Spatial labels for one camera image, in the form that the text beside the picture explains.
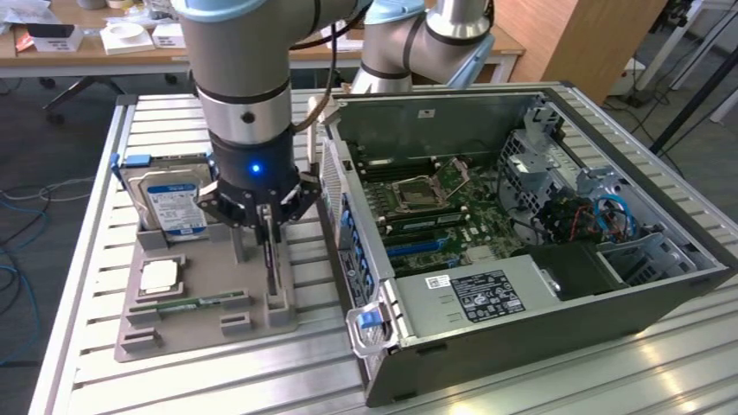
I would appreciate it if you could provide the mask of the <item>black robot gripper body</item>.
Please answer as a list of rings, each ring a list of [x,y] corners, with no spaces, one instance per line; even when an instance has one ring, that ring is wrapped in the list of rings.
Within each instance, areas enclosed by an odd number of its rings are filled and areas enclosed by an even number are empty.
[[[293,130],[261,144],[238,144],[210,135],[218,168],[220,209],[245,226],[260,222],[258,206],[269,205],[274,221],[286,222],[292,208],[282,204],[301,182],[294,164]]]

